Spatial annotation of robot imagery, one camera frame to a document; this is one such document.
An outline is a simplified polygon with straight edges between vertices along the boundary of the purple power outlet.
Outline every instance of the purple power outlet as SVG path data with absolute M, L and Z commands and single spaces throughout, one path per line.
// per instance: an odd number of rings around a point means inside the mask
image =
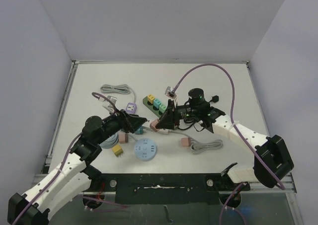
M 133 102 L 129 102 L 126 107 L 126 112 L 129 114 L 135 114 L 137 111 L 137 105 Z

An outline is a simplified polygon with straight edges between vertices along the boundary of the green power strip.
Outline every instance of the green power strip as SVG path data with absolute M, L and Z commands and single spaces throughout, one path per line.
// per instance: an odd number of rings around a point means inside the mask
M 150 104 L 150 103 L 148 102 L 148 98 L 147 98 L 147 97 L 145 97 L 145 98 L 143 99 L 143 104 L 144 104 L 149 110 L 151 110 L 157 117 L 161 117 L 162 112 L 160 112 L 159 109 L 156 109 L 153 104 Z

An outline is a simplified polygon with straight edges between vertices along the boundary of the black cylinder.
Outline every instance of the black cylinder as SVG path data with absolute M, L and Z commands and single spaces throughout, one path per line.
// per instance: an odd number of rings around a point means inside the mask
M 189 103 L 191 108 L 195 108 L 196 106 L 205 102 L 204 91 L 200 88 L 191 89 L 188 92 L 188 96 L 189 96 Z

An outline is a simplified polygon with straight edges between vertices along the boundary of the white table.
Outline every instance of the white table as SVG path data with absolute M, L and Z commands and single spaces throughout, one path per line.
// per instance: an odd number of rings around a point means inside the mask
M 74 78 L 65 114 L 54 147 L 50 171 L 61 162 L 71 140 L 82 130 L 86 119 L 92 115 L 101 118 L 108 115 L 102 103 L 91 96 L 93 91 L 100 92 L 103 84 L 126 83 L 137 94 L 137 114 L 148 119 L 156 116 L 142 104 L 142 99 L 153 94 L 162 102 L 167 102 L 164 95 L 167 86 L 174 87 L 179 79 L 196 64 L 80 64 Z M 245 64 L 224 64 L 233 78 L 236 89 L 234 118 L 241 124 L 266 134 L 266 125 Z M 226 75 L 218 68 L 206 66 L 189 74 L 177 90 L 178 101 L 184 103 L 188 91 L 199 87 L 204 90 L 205 98 L 218 95 L 220 101 L 215 107 L 230 113 L 232 90 Z M 121 109 L 131 102 L 130 95 L 115 94 L 116 106 Z M 117 158 L 112 150 L 103 150 L 92 163 L 102 173 L 218 173 L 233 162 L 251 163 L 254 158 L 245 149 L 226 138 L 221 138 L 204 130 L 196 132 L 194 128 L 186 131 L 192 137 L 208 142 L 222 139 L 224 147 L 220 150 L 208 150 L 193 155 L 189 148 L 180 145 L 181 135 L 161 135 L 147 132 L 136 138 L 150 138 L 157 144 L 157 154 L 150 161 L 143 162 L 134 155 L 134 141 L 121 145 L 122 157 Z

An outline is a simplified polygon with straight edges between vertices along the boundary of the white arm segment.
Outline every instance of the white arm segment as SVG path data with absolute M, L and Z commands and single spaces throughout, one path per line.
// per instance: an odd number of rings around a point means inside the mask
M 59 164 L 56 169 L 52 170 L 40 183 L 35 185 L 33 188 L 29 189 L 25 192 L 27 195 L 26 199 L 31 201 L 40 190 L 42 190 L 56 175 L 60 168 L 61 164 Z M 80 161 L 80 157 L 73 153 L 69 154 L 62 169 L 62 172 L 54 181 L 54 183 L 45 191 L 34 203 L 37 203 L 38 210 L 40 212 L 44 212 L 53 198 L 62 190 L 62 188 L 78 173 L 86 168 L 85 161 Z
M 71 179 L 63 189 L 50 202 L 48 209 L 50 209 L 48 220 L 51 220 L 53 215 L 61 209 L 66 203 L 71 201 L 80 192 L 90 187 L 91 180 L 84 173 L 78 173 Z
M 247 147 L 245 142 L 242 140 L 242 138 L 239 136 L 235 128 L 232 126 L 231 119 L 228 115 L 218 117 L 216 119 L 216 122 L 212 124 L 212 126 L 214 133 L 228 138 L 232 142 L 246 149 L 250 154 L 253 154 L 252 151 Z M 266 135 L 262 135 L 255 131 L 252 131 L 239 123 L 237 123 L 236 126 L 254 149 L 255 146 L 262 146 L 267 142 Z M 237 164 L 229 170 L 228 176 L 233 181 L 233 183 L 241 183 L 246 181 L 259 182 L 254 174 L 253 167 L 254 163 L 246 165 Z

